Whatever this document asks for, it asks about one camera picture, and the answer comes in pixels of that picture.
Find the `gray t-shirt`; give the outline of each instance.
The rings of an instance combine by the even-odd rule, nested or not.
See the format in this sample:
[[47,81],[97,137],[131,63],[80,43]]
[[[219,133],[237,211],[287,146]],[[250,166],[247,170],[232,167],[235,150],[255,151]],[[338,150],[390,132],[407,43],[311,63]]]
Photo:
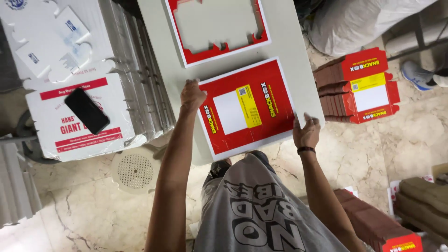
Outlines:
[[348,252],[254,155],[202,189],[195,252]]

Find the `perforated stool top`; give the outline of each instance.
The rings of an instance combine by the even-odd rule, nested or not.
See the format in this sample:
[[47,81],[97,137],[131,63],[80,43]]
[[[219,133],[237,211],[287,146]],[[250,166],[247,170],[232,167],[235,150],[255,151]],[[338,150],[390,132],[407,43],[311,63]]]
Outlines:
[[132,194],[155,190],[160,160],[155,160],[153,154],[144,146],[115,154],[111,164],[112,180],[120,190]]

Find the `black phone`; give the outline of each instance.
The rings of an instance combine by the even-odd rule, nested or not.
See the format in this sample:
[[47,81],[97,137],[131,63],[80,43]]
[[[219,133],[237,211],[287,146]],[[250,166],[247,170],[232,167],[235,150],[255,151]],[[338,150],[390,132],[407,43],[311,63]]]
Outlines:
[[82,88],[75,89],[64,101],[92,134],[98,135],[109,125],[109,118],[103,114]]

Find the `shoe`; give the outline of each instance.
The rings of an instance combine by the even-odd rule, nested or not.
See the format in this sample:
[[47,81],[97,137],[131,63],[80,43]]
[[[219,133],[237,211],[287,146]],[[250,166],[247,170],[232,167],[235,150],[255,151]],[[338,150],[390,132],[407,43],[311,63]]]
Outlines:
[[412,61],[406,61],[401,66],[401,73],[404,78],[412,82],[418,90],[426,91],[434,88],[434,86],[427,85],[427,83],[431,81],[434,73],[421,68]]

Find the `hand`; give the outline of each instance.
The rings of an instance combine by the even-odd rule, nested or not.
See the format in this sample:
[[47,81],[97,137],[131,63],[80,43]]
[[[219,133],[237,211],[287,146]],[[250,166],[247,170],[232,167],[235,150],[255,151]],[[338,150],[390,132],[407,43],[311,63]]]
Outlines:
[[303,129],[300,128],[299,120],[294,120],[293,138],[294,144],[297,148],[311,147],[316,148],[319,142],[320,124],[319,119],[310,117],[307,113],[304,114],[306,124]]
[[195,113],[206,98],[207,95],[199,89],[199,79],[186,80],[181,93],[181,109]]

